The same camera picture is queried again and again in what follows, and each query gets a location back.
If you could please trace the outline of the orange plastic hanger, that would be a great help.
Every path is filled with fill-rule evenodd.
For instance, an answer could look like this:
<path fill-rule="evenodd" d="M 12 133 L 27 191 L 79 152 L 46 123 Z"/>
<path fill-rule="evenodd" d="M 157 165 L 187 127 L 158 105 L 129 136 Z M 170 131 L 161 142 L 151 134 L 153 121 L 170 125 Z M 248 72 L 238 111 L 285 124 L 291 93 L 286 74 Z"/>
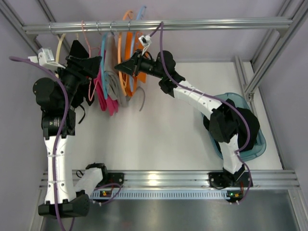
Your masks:
<path fill-rule="evenodd" d="M 122 20 L 133 20 L 134 19 L 134 12 L 132 10 L 126 11 Z M 118 35 L 118 42 L 117 42 L 117 62 L 120 64 L 122 62 L 122 32 Z M 126 43 L 124 47 L 124 58 L 125 60 L 130 58 L 135 51 L 135 38 L 133 32 L 128 32 L 126 34 Z M 132 97 L 135 94 L 137 88 L 137 79 L 135 77 L 131 77 L 128 74 L 125 74 L 121 71 L 118 72 L 120 86 L 122 92 L 125 96 Z"/>

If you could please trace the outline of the light blue plastic hanger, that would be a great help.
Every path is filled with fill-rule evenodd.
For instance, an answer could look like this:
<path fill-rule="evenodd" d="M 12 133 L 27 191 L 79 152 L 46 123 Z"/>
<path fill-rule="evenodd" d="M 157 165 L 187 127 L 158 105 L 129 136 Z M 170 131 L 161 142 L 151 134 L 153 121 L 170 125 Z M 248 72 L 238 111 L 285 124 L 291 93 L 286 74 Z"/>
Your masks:
<path fill-rule="evenodd" d="M 137 16 L 136 16 L 136 20 L 141 20 L 141 19 L 144 17 L 146 8 L 147 8 L 146 5 L 143 5 L 143 6 L 140 8 L 140 10 L 139 10 L 139 12 L 138 12 L 138 14 L 137 14 Z M 132 42 L 131 42 L 131 45 L 130 45 L 130 56 L 133 55 L 134 49 L 135 49 L 135 46 L 136 46 L 136 43 L 137 43 L 137 42 L 136 42 L 136 34 L 137 34 L 137 32 L 133 32 L 133 35 L 132 35 Z M 130 91 L 133 92 L 134 79 L 133 79 L 132 76 L 129 76 L 129 83 L 130 83 Z"/>

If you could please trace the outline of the orange trousers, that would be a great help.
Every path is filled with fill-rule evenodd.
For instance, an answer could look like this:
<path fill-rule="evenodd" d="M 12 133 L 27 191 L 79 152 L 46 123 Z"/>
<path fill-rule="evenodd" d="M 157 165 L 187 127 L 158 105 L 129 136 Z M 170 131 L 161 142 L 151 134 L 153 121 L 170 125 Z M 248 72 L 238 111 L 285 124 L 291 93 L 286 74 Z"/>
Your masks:
<path fill-rule="evenodd" d="M 127 60 L 132 56 L 131 51 L 135 52 L 136 50 L 143 50 L 143 46 L 139 41 L 139 37 L 142 36 L 142 32 L 128 32 L 126 36 L 125 44 L 125 59 Z M 127 76 L 127 86 L 126 93 L 128 96 L 132 97 L 137 89 L 138 83 L 146 82 L 146 75 L 139 73 L 137 76 Z"/>

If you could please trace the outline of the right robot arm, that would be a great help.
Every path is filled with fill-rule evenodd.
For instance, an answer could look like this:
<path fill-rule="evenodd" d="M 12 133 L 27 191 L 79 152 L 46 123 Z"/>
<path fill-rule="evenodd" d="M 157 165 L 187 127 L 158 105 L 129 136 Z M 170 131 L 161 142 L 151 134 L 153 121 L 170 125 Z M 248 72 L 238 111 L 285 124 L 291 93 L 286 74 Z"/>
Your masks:
<path fill-rule="evenodd" d="M 175 67 L 176 62 L 169 51 L 162 51 L 153 59 L 149 53 L 143 54 L 137 50 L 132 57 L 117 64 L 115 69 L 130 76 L 144 73 L 157 77 L 165 94 L 201 112 L 203 125 L 223 159 L 223 169 L 214 175 L 211 186 L 217 189 L 239 186 L 245 172 L 239 153 L 253 150 L 260 131 L 259 120 L 251 110 L 237 107 L 232 99 L 222 100 L 200 92 Z"/>

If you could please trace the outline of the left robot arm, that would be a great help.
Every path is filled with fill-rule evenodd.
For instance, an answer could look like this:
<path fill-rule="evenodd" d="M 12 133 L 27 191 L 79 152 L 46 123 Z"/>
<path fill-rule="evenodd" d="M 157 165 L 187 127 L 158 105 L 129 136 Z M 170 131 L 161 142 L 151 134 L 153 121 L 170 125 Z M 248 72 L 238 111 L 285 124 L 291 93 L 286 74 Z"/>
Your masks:
<path fill-rule="evenodd" d="M 71 109 L 78 88 L 96 78 L 101 56 L 77 58 L 69 55 L 67 66 L 58 68 L 58 77 L 40 78 L 33 86 L 36 102 L 42 111 L 41 127 L 48 157 L 48 189 L 38 214 L 50 218 L 85 217 L 90 209 L 90 195 L 106 183 L 107 168 L 103 163 L 86 167 L 77 184 L 72 176 L 72 146 L 76 113 Z"/>

